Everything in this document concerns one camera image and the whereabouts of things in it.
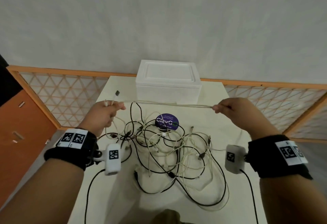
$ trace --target styrofoam box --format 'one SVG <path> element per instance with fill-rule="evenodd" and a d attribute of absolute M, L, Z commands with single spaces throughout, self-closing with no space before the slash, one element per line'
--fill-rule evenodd
<path fill-rule="evenodd" d="M 197 104 L 202 83 L 194 63 L 142 60 L 136 77 L 137 99 Z"/>

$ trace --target wrist strap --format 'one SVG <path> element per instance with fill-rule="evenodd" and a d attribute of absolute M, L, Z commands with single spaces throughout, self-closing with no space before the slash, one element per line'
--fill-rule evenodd
<path fill-rule="evenodd" d="M 68 129 L 57 141 L 56 146 L 47 150 L 44 159 L 60 159 L 74 164 L 84 171 L 96 146 L 96 136 L 84 129 Z"/>
<path fill-rule="evenodd" d="M 272 135 L 248 143 L 246 156 L 260 178 L 299 174 L 312 180 L 308 163 L 294 141 L 285 135 Z"/>

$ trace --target orange frame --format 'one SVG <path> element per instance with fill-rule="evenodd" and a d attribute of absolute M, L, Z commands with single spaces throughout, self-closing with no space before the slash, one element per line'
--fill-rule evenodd
<path fill-rule="evenodd" d="M 79 71 L 79 70 L 66 70 L 66 69 L 52 69 L 52 68 L 38 68 L 38 67 L 25 67 L 25 66 L 8 66 L 8 71 L 20 83 L 23 89 L 29 94 L 44 114 L 51 120 L 51 122 L 60 130 L 66 130 L 67 127 L 62 127 L 55 117 L 51 114 L 48 108 L 35 94 L 31 87 L 26 83 L 19 72 L 31 73 L 50 73 L 50 74 L 64 74 L 76 76 L 90 76 L 90 77 L 110 77 L 110 76 L 125 76 L 136 77 L 136 74 L 128 73 L 108 73 L 108 72 L 93 72 L 93 71 Z M 276 88 L 297 88 L 297 89 L 317 89 L 327 90 L 327 84 L 301 84 L 301 83 L 284 83 L 284 82 L 260 82 L 260 81 L 243 81 L 243 80 L 225 80 L 225 79 L 208 79 L 201 78 L 201 81 L 221 82 L 223 85 L 242 85 L 242 86 L 263 86 L 263 87 L 276 87 Z M 327 104 L 327 93 L 324 94 L 313 106 L 311 106 L 304 114 L 302 114 L 294 123 L 288 127 L 283 133 L 289 135 L 297 128 L 303 125 L 308 119 L 316 114 L 325 104 Z M 298 142 L 327 142 L 327 140 L 312 140 L 312 139 L 293 139 Z"/>

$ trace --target round sticker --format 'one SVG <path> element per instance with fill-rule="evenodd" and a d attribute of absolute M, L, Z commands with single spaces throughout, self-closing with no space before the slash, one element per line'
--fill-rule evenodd
<path fill-rule="evenodd" d="M 157 116 L 155 125 L 161 129 L 166 129 L 167 127 L 168 129 L 176 130 L 178 128 L 179 122 L 177 117 L 172 114 L 166 113 Z"/>

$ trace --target lattice screen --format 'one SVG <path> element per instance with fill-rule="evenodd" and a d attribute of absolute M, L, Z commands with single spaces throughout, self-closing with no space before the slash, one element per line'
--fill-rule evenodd
<path fill-rule="evenodd" d="M 108 78 L 20 73 L 63 127 L 76 127 L 96 102 Z"/>
<path fill-rule="evenodd" d="M 327 105 L 290 136 L 299 139 L 327 140 Z"/>
<path fill-rule="evenodd" d="M 63 127 L 76 127 L 80 123 L 96 102 L 108 80 L 103 77 L 62 74 L 25 72 L 20 74 Z M 225 85 L 225 88 L 230 97 L 250 99 L 280 131 L 289 127 L 326 92 L 326 90 L 238 85 Z M 309 123 L 300 134 L 305 133 L 306 137 L 309 137 L 308 133 L 317 131 L 317 125 L 326 127 L 326 119 L 322 119 L 323 115 L 323 113 L 317 115 L 312 124 Z"/>
<path fill-rule="evenodd" d="M 326 92 L 326 90 L 314 89 L 236 85 L 225 85 L 225 88 L 230 97 L 250 99 L 280 131 L 288 128 Z"/>

